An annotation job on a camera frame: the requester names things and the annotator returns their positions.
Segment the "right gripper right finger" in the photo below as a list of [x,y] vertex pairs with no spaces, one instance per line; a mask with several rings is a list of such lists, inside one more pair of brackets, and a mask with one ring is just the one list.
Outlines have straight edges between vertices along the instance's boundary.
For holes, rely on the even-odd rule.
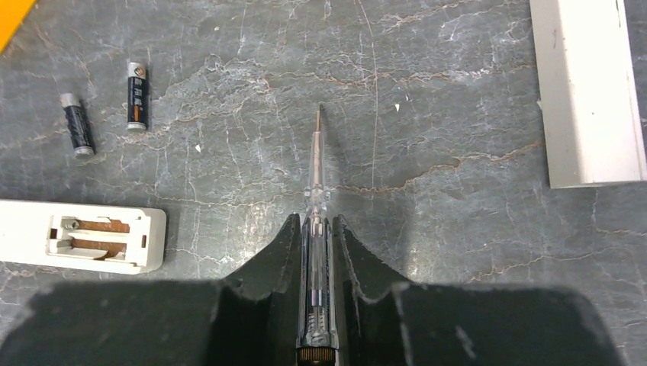
[[424,284],[332,223],[350,365],[621,365],[596,307],[563,286]]

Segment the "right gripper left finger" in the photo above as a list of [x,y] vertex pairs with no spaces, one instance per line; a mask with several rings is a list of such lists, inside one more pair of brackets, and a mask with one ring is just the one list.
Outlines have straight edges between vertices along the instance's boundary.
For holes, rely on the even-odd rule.
[[211,281],[70,281],[36,293],[3,365],[293,365],[301,223]]

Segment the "white remote control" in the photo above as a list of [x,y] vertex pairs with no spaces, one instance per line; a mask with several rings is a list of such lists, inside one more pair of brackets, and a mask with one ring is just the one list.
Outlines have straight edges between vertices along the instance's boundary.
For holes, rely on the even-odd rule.
[[162,265],[166,224],[160,209],[3,200],[1,260],[139,275]]
[[550,186],[645,181],[624,3],[533,1],[530,12]]

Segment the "black AAA battery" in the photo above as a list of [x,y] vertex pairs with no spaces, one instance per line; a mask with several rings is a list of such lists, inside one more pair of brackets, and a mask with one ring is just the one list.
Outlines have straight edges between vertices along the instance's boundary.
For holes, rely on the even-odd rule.
[[142,63],[127,65],[127,130],[146,131],[149,127],[149,82],[147,68]]
[[60,95],[72,148],[77,158],[95,155],[95,144],[92,137],[89,119],[80,99],[73,93]]

